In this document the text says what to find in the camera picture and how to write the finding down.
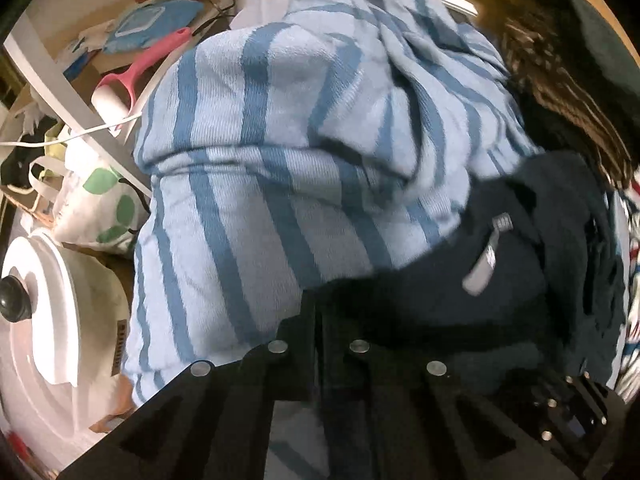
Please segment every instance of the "white cable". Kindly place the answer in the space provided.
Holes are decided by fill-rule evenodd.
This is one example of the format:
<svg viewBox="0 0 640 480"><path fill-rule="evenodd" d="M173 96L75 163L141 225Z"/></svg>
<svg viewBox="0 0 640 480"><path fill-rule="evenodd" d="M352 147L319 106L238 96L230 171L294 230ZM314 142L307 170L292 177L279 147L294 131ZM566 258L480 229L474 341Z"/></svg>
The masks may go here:
<svg viewBox="0 0 640 480"><path fill-rule="evenodd" d="M120 126L121 124L129 123L130 121L135 121L142 117L142 113L133 114L129 117L125 117L124 119L120 119L118 122L113 124L101 124L100 126L95 126L93 128L89 128L88 130L83 130L79 134L72 135L71 137L67 137L66 139L56 139L56 140L48 140L47 142L0 142L0 146L20 146L22 148L44 148L45 146L53 146L54 144L62 144L63 142L68 142L73 139L77 139L78 137L85 136L87 134L92 134L94 132L99 132L100 130L106 130L108 128L115 128L116 126Z"/></svg>

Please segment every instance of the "green leaf pattern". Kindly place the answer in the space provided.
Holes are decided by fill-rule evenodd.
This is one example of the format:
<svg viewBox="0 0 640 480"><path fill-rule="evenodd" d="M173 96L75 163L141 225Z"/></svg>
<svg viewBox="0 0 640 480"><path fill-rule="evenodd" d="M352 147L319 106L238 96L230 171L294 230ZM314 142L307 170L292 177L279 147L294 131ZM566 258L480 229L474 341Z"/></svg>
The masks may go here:
<svg viewBox="0 0 640 480"><path fill-rule="evenodd" d="M96 168L85 181L84 189L94 195L102 195L113 189L121 178L120 174L113 168L105 170L104 168ZM123 194L118 200L116 206L116 225L109 227L106 231L101 232L96 237L96 241L100 244L109 244L116 241L122 235L129 232L129 226L133 222L136 215L136 205L133 199Z"/></svg>
<svg viewBox="0 0 640 480"><path fill-rule="evenodd" d="M129 195L123 195L120 197L118 207L116 208L116 220L118 224L129 227L133 220L133 215L136 213L136 206L133 203L132 198Z"/></svg>
<svg viewBox="0 0 640 480"><path fill-rule="evenodd" d="M103 195L117 183L118 177L112 171L95 168L82 187L92 195Z"/></svg>
<svg viewBox="0 0 640 480"><path fill-rule="evenodd" d="M109 227L106 231L101 232L95 239L100 244L108 244L120 238L124 233L128 233L129 230L122 225L114 225Z"/></svg>

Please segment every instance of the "pink handle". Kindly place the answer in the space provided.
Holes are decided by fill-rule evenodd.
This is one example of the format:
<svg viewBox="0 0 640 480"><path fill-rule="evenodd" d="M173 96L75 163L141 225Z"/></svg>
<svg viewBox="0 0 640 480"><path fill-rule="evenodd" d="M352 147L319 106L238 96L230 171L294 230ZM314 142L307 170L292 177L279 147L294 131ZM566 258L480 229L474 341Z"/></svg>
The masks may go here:
<svg viewBox="0 0 640 480"><path fill-rule="evenodd" d="M162 40L157 41L148 49L142 51L126 72L122 74L107 74L100 80L96 88L110 84L113 81L119 81L129 92L131 99L130 108L133 108L133 105L136 103L134 86L140 75L142 75L147 68L153 66L163 57L168 56L176 48L183 46L190 39L191 29L189 27L183 27L168 34L162 38Z"/></svg>

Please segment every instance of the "metal screw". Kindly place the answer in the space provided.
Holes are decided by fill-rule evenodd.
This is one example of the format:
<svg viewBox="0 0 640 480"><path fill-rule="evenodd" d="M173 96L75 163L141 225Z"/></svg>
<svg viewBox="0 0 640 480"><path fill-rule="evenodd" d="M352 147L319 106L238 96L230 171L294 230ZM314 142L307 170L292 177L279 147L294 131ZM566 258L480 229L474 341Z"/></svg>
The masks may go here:
<svg viewBox="0 0 640 480"><path fill-rule="evenodd" d="M284 354L284 352L287 351L287 348L289 348L289 345L286 341L274 339L267 345L267 348L272 354Z"/></svg>
<svg viewBox="0 0 640 480"><path fill-rule="evenodd" d="M211 371L211 365L206 361L197 361L191 365L190 371L194 377L204 377Z"/></svg>
<svg viewBox="0 0 640 480"><path fill-rule="evenodd" d="M427 371L431 375L435 375L437 377L440 377L440 376L442 376L442 375L447 373L447 365L444 364L441 361L430 361L427 364Z"/></svg>
<svg viewBox="0 0 640 480"><path fill-rule="evenodd" d="M364 341L364 339L354 339L349 344L349 350L356 354L366 354L370 348L371 345Z"/></svg>

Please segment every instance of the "blue striped towel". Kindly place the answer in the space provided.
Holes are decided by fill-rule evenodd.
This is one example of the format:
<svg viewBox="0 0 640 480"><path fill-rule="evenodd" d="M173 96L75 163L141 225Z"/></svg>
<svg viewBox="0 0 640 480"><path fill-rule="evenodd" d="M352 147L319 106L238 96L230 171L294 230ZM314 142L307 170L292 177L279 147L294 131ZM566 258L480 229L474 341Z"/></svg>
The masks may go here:
<svg viewBox="0 0 640 480"><path fill-rule="evenodd" d="M269 340L303 289L442 240L470 179L535 150L507 78L440 0L291 0L281 22L184 54L134 151L153 191L123 367L135 402Z"/></svg>

